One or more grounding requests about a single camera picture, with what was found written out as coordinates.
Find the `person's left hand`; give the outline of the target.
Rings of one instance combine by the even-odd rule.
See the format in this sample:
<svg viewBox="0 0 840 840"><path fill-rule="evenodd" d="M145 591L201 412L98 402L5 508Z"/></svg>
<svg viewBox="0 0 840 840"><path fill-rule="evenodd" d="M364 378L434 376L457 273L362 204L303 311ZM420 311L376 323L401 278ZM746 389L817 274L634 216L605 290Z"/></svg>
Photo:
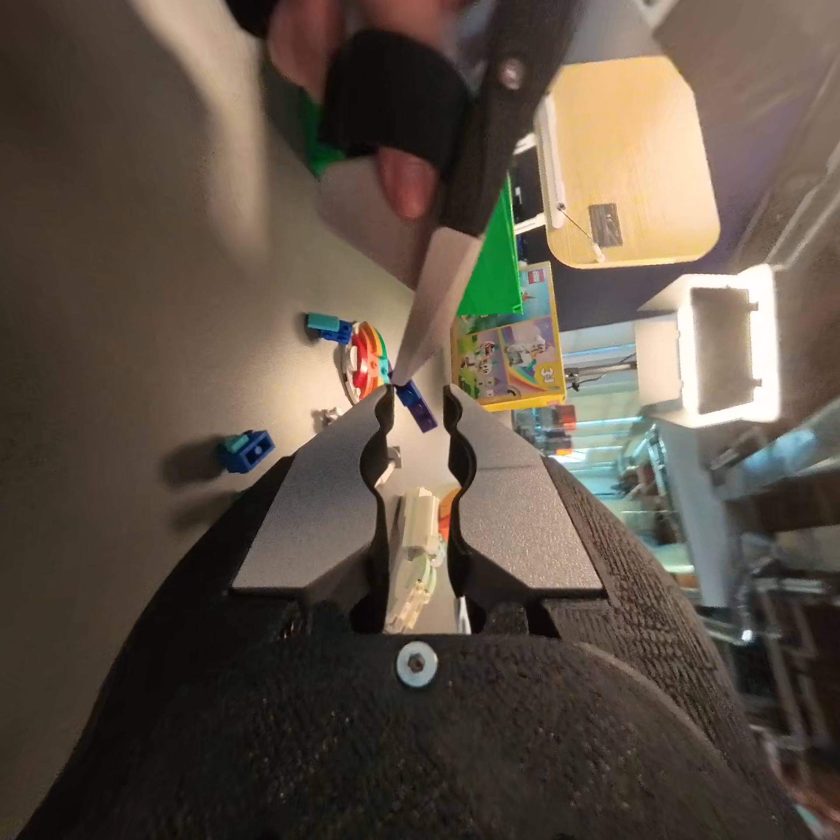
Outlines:
<svg viewBox="0 0 840 840"><path fill-rule="evenodd" d="M405 35L443 50L457 12L467 1L357 2L361 22L369 28ZM279 73L320 102L333 58L347 36L343 3L279 2L269 21L268 52ZM400 150L380 148L376 157L381 186L397 216L413 221L431 208L438 173L426 161Z"/></svg>

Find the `green plastic bin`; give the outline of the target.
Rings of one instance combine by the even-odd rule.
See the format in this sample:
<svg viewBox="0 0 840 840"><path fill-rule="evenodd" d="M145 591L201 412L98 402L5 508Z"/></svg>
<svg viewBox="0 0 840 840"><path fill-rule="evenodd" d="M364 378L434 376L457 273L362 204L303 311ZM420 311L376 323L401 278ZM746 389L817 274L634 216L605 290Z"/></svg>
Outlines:
<svg viewBox="0 0 840 840"><path fill-rule="evenodd" d="M344 154L321 139L321 108L302 89L298 108L306 164L310 173L321 179L324 172L343 161ZM457 314L472 318L521 314L522 307L511 182L507 176Z"/></svg>

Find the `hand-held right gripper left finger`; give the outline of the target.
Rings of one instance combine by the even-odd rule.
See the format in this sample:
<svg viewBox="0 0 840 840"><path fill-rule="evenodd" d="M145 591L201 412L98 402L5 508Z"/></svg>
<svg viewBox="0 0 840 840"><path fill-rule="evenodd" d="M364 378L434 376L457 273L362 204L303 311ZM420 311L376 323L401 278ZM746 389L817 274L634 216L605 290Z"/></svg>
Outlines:
<svg viewBox="0 0 840 840"><path fill-rule="evenodd" d="M334 602L358 632L384 629L389 526L376 482L389 464L395 389L377 388L293 456L233 590Z"/></svg>

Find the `light wooden board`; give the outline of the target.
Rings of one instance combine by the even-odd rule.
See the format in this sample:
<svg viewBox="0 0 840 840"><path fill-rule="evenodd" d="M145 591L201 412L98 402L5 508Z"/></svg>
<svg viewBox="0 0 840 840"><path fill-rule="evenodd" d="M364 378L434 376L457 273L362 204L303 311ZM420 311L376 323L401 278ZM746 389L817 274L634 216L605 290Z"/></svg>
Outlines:
<svg viewBox="0 0 840 840"><path fill-rule="evenodd" d="M699 259L720 235L697 102L665 56L564 66L549 93L562 225L552 256L575 270Z"/></svg>

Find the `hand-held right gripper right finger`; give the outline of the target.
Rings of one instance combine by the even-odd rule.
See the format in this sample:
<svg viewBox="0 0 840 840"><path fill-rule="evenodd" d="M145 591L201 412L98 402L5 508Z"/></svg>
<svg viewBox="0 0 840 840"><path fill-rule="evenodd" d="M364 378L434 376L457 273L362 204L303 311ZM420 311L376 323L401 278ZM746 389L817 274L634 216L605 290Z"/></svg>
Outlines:
<svg viewBox="0 0 840 840"><path fill-rule="evenodd" d="M451 509L448 576L485 612L512 603L597 602L606 588L544 458L474 399L447 385Z"/></svg>

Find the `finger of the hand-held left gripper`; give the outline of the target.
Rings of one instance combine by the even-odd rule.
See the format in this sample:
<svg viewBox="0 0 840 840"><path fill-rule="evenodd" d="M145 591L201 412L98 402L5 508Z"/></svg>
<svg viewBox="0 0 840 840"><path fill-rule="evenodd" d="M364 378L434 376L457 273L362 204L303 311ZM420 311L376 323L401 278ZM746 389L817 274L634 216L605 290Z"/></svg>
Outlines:
<svg viewBox="0 0 840 840"><path fill-rule="evenodd" d="M433 233L393 366L394 385L403 386L412 380L448 342L484 239L484 235L470 236L449 227Z"/></svg>

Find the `white lego unicorn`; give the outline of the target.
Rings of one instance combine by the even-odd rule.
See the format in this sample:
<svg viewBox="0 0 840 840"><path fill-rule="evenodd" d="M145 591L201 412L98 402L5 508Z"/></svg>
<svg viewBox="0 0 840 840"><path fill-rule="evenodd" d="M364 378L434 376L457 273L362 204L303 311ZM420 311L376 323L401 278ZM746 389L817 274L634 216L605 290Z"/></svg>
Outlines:
<svg viewBox="0 0 840 840"><path fill-rule="evenodd" d="M453 482L407 489L395 504L389 536L390 589L385 612L389 634L454 634L456 596L448 573L450 514L459 486Z"/></svg>

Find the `rainbow lego disc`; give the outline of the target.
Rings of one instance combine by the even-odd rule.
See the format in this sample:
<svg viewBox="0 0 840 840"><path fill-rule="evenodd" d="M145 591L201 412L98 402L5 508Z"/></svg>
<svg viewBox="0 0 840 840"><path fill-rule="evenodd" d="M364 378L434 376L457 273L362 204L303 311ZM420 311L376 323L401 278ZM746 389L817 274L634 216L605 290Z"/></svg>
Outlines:
<svg viewBox="0 0 840 840"><path fill-rule="evenodd" d="M372 323L353 322L350 341L342 349L340 370L352 405L391 383L392 367L385 342Z"/></svg>

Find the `purple lego plate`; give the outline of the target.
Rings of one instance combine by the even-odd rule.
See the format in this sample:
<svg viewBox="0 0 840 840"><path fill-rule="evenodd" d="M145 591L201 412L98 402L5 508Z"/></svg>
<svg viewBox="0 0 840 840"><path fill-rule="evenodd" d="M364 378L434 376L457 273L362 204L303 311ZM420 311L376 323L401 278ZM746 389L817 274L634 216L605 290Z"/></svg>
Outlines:
<svg viewBox="0 0 840 840"><path fill-rule="evenodd" d="M395 395L422 433L428 433L438 427L434 414L413 381L395 385Z"/></svg>

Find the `blue lego brick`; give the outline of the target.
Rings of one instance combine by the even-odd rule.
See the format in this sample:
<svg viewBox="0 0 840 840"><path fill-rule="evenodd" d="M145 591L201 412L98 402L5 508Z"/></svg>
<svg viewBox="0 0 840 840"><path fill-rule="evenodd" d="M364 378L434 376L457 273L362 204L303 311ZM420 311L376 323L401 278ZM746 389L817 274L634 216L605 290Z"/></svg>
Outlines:
<svg viewBox="0 0 840 840"><path fill-rule="evenodd" d="M217 460L222 470L234 475L247 474L275 450L266 430L250 429L223 437L216 446Z"/></svg>

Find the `white lego leg assembly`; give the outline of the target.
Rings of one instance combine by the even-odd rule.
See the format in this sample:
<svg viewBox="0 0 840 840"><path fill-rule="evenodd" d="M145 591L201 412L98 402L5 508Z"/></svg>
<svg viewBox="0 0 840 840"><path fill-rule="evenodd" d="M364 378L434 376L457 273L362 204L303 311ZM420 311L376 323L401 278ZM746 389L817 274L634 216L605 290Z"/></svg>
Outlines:
<svg viewBox="0 0 840 840"><path fill-rule="evenodd" d="M311 413L312 425L315 434L319 434L329 425L337 421L344 414L344 410L339 406L331 408L317 409ZM383 473L377 480L378 484L384 483L390 475L403 466L402 452L398 446L386 446L387 465Z"/></svg>

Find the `white studio light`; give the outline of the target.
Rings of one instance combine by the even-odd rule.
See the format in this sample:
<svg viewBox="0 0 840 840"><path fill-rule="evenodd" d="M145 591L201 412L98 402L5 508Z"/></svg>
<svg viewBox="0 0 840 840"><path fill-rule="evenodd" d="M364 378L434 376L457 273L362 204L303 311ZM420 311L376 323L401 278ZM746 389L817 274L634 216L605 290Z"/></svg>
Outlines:
<svg viewBox="0 0 840 840"><path fill-rule="evenodd" d="M640 308L634 323L644 413L688 428L781 414L774 269L686 274Z"/></svg>

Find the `teal lego brick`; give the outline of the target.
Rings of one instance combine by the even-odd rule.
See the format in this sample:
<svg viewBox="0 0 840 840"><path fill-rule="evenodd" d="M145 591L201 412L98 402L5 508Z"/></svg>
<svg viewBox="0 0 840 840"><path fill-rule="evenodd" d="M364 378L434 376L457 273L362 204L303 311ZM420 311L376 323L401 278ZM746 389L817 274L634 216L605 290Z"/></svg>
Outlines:
<svg viewBox="0 0 840 840"><path fill-rule="evenodd" d="M332 341L339 345L348 345L353 336L352 322L335 316L310 311L306 313L305 326L307 331L317 335L322 340Z"/></svg>

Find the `yellow lego box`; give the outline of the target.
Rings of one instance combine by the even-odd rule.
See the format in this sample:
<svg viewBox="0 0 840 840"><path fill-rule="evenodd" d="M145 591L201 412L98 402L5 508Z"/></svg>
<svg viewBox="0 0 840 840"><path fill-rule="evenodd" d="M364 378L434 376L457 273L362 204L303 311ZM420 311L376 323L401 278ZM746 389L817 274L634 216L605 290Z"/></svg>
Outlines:
<svg viewBox="0 0 840 840"><path fill-rule="evenodd" d="M452 383L491 412L559 406L567 387L549 261L519 270L521 312L458 316Z"/></svg>

